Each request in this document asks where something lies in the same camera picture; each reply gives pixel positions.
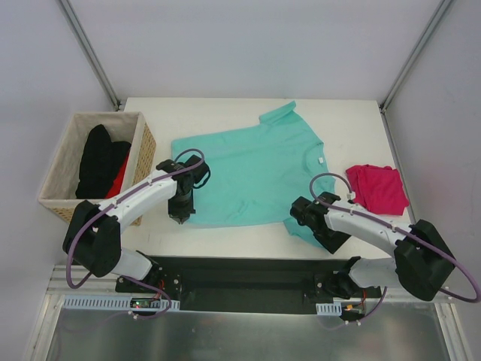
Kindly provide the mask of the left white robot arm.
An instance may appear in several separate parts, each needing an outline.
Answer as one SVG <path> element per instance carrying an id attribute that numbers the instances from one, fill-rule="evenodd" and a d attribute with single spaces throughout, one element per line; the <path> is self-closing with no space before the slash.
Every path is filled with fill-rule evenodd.
<path id="1" fill-rule="evenodd" d="M 67 255 L 66 281 L 78 289 L 71 276 L 74 262 L 89 276 L 117 275 L 132 282 L 141 292 L 162 291 L 162 270 L 154 260 L 139 251 L 122 246 L 123 232 L 151 208 L 168 204 L 168 216 L 184 224 L 195 213 L 194 192 L 210 180 L 205 155 L 198 149 L 186 150 L 190 157 L 182 162 L 167 159 L 139 183 L 119 195 L 99 203 L 82 201 L 74 209 L 62 244 Z"/>

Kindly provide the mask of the aluminium rail frame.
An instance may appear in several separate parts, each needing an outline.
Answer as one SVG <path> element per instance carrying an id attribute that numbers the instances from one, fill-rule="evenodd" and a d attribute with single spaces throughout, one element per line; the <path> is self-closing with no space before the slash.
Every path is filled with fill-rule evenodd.
<path id="1" fill-rule="evenodd" d="M 388 269 L 379 268 L 373 283 L 364 279 L 364 274 L 355 270 L 348 276 L 358 287 L 387 287 L 387 296 L 392 299 L 418 299 L 424 302 L 454 302 L 448 288 L 440 284 L 439 277 L 427 275 L 424 270 L 415 273 L 410 268 L 397 269 L 395 273 L 388 274 Z M 83 292 L 94 294 L 114 293 L 152 293 L 153 289 L 140 285 L 125 275 L 109 273 L 102 278 L 90 275 L 87 270 L 79 266 L 67 268 L 65 265 L 54 267 L 48 287 L 48 293 Z"/>

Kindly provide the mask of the black garment in basket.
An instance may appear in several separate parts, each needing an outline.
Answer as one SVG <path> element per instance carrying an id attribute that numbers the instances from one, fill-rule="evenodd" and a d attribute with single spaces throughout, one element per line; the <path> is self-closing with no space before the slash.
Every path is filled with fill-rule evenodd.
<path id="1" fill-rule="evenodd" d="M 106 199 L 113 179 L 130 150 L 129 142 L 112 141 L 104 125 L 94 127 L 89 132 L 80 160 L 76 197 Z"/>

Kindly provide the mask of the red garment in basket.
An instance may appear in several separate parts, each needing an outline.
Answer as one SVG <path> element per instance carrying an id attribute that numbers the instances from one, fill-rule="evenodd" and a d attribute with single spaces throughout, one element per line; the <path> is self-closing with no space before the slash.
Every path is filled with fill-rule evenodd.
<path id="1" fill-rule="evenodd" d="M 116 173 L 116 177 L 113 179 L 112 186 L 108 190 L 105 198 L 109 199 L 112 198 L 120 193 L 121 187 L 123 185 L 123 180 L 126 173 L 126 167 L 129 160 L 129 153 L 126 154 L 125 159 L 123 160 L 122 165 L 119 167 L 118 172 Z"/>

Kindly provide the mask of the teal t-shirt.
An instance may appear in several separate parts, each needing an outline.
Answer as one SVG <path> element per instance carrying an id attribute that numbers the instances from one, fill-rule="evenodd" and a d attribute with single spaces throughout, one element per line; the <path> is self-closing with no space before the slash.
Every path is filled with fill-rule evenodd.
<path id="1" fill-rule="evenodd" d="M 295 112 L 295 102 L 263 114 L 259 124 L 243 129 L 178 138 L 173 157 L 201 150 L 210 180 L 194 193 L 196 213 L 190 223 L 200 226 L 257 226 L 283 223 L 287 232 L 318 245 L 312 231 L 291 216 L 292 203 L 310 199 L 309 183 L 318 174 L 317 193 L 334 192 L 327 176 L 324 143 Z"/>

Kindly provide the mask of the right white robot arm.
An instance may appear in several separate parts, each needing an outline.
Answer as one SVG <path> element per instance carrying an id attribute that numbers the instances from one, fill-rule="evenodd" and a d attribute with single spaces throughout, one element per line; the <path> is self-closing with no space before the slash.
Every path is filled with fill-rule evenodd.
<path id="1" fill-rule="evenodd" d="M 307 227 L 330 254 L 350 238 L 357 238 L 386 253 L 382 259 L 351 257 L 326 289 L 341 298 L 358 295 L 368 287 L 403 287 L 422 301 L 431 301 L 454 269 L 445 257 L 451 252 L 436 228 L 420 220 L 395 224 L 323 192 L 319 201 L 297 198 L 290 209 L 299 226 Z"/>

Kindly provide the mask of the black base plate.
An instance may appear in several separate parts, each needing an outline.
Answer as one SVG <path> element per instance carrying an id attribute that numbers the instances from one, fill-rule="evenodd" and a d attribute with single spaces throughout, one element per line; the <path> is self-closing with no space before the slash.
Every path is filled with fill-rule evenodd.
<path id="1" fill-rule="evenodd" d="M 156 256 L 155 278 L 183 311 L 315 314 L 343 260 Z"/>

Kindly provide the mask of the left aluminium corner post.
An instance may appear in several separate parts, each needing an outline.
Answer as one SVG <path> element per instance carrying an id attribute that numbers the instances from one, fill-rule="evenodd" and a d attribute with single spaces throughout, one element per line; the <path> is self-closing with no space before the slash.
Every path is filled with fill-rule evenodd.
<path id="1" fill-rule="evenodd" d="M 112 108 L 115 111 L 119 111 L 122 105 L 122 101 L 120 97 L 117 95 L 116 91 L 114 90 L 113 85 L 110 82 L 110 79 L 107 76 L 107 73 L 104 70 L 104 67 L 72 3 L 69 0 L 58 0 L 56 1 L 56 3 L 59 6 L 59 9 L 62 12 L 74 37 L 76 38 L 77 43 L 80 49 L 82 50 L 83 55 L 85 56 L 87 62 L 89 63 L 89 66 L 92 69 L 93 74 L 97 78 L 99 85 L 104 91 L 104 94 L 107 96 L 107 99 L 109 100 Z"/>

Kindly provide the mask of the aluminium corner post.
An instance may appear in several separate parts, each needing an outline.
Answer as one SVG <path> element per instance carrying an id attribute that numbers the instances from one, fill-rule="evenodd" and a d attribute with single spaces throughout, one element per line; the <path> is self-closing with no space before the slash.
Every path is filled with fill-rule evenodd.
<path id="1" fill-rule="evenodd" d="M 72 3 L 69 0 L 58 0 L 56 1 L 56 3 L 59 6 L 59 9 L 62 12 L 74 37 L 76 38 L 77 43 L 80 49 L 82 50 L 83 55 L 85 56 L 87 62 L 89 63 L 89 66 L 92 69 L 93 74 L 97 78 L 99 85 L 104 91 L 104 94 L 107 96 L 107 99 L 109 100 L 112 108 L 115 111 L 119 111 L 122 105 L 122 101 L 120 97 L 117 95 L 116 91 L 114 90 L 113 85 L 110 82 L 110 79 L 107 76 L 107 73 L 104 70 L 104 67 Z"/>
<path id="2" fill-rule="evenodd" d="M 416 43 L 414 44 L 412 50 L 409 52 L 408 57 L 401 66 L 401 69 L 398 72 L 396 78 L 394 79 L 392 85 L 390 86 L 389 91 L 380 102 L 379 109 L 381 114 L 385 114 L 388 110 L 390 104 L 393 102 L 396 95 L 401 90 L 404 82 L 408 78 L 408 75 L 414 69 L 414 66 L 416 65 L 420 56 L 428 47 L 435 32 L 439 29 L 441 23 L 443 22 L 446 15 L 449 13 L 450 9 L 454 4 L 455 0 L 442 0 L 439 1 L 439 3 L 437 4 L 434 13 L 429 18 L 420 36 L 416 40 Z"/>

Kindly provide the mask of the right aluminium corner post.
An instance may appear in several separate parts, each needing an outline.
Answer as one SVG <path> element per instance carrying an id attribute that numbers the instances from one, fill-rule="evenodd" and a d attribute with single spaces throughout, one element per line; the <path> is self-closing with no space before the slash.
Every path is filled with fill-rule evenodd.
<path id="1" fill-rule="evenodd" d="M 401 69 L 398 72 L 396 78 L 394 79 L 392 85 L 390 86 L 389 91 L 380 102 L 379 109 L 381 114 L 385 114 L 388 110 L 390 104 L 393 102 L 396 95 L 401 90 L 404 82 L 408 78 L 408 75 L 414 69 L 414 66 L 416 65 L 420 56 L 428 47 L 435 32 L 439 29 L 441 23 L 443 22 L 446 15 L 449 13 L 450 9 L 454 4 L 455 0 L 442 0 L 439 1 L 439 3 L 437 4 L 434 13 L 429 18 L 420 36 L 416 40 L 416 43 L 414 44 L 412 50 L 409 52 L 408 57 L 401 66 Z"/>

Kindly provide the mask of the wicker laundry basket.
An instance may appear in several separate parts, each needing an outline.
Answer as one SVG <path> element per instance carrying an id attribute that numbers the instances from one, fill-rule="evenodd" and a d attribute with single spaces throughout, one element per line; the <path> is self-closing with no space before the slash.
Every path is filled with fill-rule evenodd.
<path id="1" fill-rule="evenodd" d="M 156 141 L 140 112 L 76 113 L 38 201 L 66 222 L 80 202 L 100 202 L 142 181 Z"/>

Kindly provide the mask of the pink folded t-shirt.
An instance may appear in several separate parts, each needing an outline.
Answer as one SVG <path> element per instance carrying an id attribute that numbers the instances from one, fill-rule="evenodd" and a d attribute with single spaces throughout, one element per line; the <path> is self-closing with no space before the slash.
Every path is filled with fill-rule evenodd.
<path id="1" fill-rule="evenodd" d="M 355 202 L 379 215 L 402 216 L 410 205 L 400 173 L 390 166 L 354 165 L 346 170 Z"/>

